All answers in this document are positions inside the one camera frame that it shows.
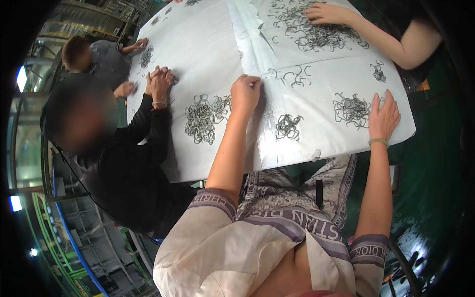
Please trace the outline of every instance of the short hair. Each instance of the short hair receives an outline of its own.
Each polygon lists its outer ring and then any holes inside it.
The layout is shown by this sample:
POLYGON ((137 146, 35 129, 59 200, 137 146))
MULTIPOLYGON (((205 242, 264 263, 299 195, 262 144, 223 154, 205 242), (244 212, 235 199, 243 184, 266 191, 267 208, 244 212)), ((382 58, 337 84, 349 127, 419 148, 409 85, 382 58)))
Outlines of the short hair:
POLYGON ((64 113, 81 95, 91 92, 98 94, 104 89, 110 90, 102 80, 86 73, 70 74, 69 77, 60 81, 49 94, 41 110, 39 126, 43 136, 61 149, 56 144, 55 138, 63 132, 64 113))
POLYGON ((74 35, 66 41, 61 51, 61 59, 67 70, 74 65, 77 57, 81 55, 88 46, 89 40, 79 35, 74 35))

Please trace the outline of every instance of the hand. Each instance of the hand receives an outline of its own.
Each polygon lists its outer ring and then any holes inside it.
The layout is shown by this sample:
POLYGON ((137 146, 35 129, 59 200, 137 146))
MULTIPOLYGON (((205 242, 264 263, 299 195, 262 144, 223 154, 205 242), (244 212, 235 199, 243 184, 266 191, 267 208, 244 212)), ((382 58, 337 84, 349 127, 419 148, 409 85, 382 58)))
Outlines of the hand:
POLYGON ((259 77, 241 75, 231 87, 233 105, 231 114, 249 118, 259 102, 260 87, 261 79, 259 77))
MULTIPOLYGON (((171 73, 171 70, 167 67, 160 68, 160 66, 155 66, 155 70, 150 74, 150 79, 153 79, 157 74, 160 72, 165 73, 165 78, 167 79, 168 85, 173 85, 174 75, 171 73)), ((145 94, 152 96, 152 93, 149 90, 149 84, 147 83, 147 87, 145 87, 145 94)))
POLYGON ((389 141, 392 132, 399 124, 401 114, 398 110, 398 103, 389 90, 386 90, 386 101, 380 110, 380 97, 373 96, 373 109, 370 114, 370 135, 373 138, 382 138, 389 141))
POLYGON ((153 73, 147 74, 146 91, 152 96, 154 102, 166 101, 168 97, 168 89, 173 84, 173 74, 167 67, 155 67, 153 73))
POLYGON ((137 42, 133 45, 134 49, 141 49, 147 46, 148 38, 142 38, 137 40, 137 42))
POLYGON ((304 14, 309 20, 313 20, 313 25, 349 25, 356 12, 338 5, 315 3, 305 10, 304 14))
POLYGON ((134 85, 131 81, 121 83, 114 91, 115 98, 128 97, 133 92, 133 88, 134 85))

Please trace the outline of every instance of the bracelet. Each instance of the bracelet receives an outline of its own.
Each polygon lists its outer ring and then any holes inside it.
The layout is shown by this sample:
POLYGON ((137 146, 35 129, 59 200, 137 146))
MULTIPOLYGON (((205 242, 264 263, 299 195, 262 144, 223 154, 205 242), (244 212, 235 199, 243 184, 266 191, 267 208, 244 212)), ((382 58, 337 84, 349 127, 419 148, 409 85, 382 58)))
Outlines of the bracelet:
POLYGON ((386 140, 382 139, 382 138, 373 138, 370 141, 368 141, 368 144, 371 146, 375 142, 382 142, 386 145, 386 148, 389 148, 389 143, 386 140))
POLYGON ((152 102, 152 107, 155 108, 155 105, 158 105, 158 104, 163 104, 163 105, 165 105, 165 107, 167 107, 168 102, 166 102, 166 101, 152 102))

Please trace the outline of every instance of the person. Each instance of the person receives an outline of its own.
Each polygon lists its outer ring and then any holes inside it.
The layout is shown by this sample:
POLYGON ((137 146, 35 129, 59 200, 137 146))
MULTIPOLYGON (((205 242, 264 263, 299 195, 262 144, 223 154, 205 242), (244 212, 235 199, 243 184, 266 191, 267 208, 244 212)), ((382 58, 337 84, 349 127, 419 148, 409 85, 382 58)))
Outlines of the person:
POLYGON ((238 205, 246 127, 260 85, 260 78, 246 75, 232 85, 233 109, 206 187, 159 248, 155 284, 169 297, 377 297, 392 216, 387 141, 400 121, 394 98, 386 91, 380 109, 374 95, 370 168, 348 252, 340 227, 354 156, 330 159, 302 190, 293 187, 283 168, 251 173, 238 205), (317 180, 323 184, 323 209, 315 204, 317 180))
POLYGON ((116 98, 127 98, 134 90, 133 82, 127 81, 131 58, 136 50, 147 46, 148 39, 142 38, 135 44, 123 44, 98 40, 89 46, 89 41, 79 35, 69 38, 61 51, 61 59, 69 73, 89 73, 102 79, 116 98))
POLYGON ((391 30, 392 35, 353 10, 338 5, 315 3, 304 14, 314 25, 353 27, 370 45, 399 66, 408 94, 416 91, 426 79, 436 52, 442 50, 442 35, 417 1, 389 2, 388 16, 396 27, 391 30))
POLYGON ((116 223, 162 239, 196 191, 170 184, 160 168, 168 153, 173 74, 157 66, 146 79, 140 108, 125 128, 116 128, 112 91, 90 74, 72 74, 54 88, 40 126, 74 156, 93 199, 116 223), (137 145, 146 135, 148 142, 137 145))

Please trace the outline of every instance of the white blouse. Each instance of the white blouse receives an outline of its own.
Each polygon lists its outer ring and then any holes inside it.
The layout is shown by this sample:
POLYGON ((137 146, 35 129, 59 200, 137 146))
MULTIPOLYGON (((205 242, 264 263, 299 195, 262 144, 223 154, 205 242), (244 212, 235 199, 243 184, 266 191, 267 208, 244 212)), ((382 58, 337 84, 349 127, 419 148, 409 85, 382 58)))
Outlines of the white blouse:
POLYGON ((361 236, 348 252, 337 228, 314 203, 257 212, 239 221, 235 214, 223 192, 198 192, 155 258, 153 280, 162 296, 249 296, 303 240, 313 290, 379 295, 386 236, 361 236))

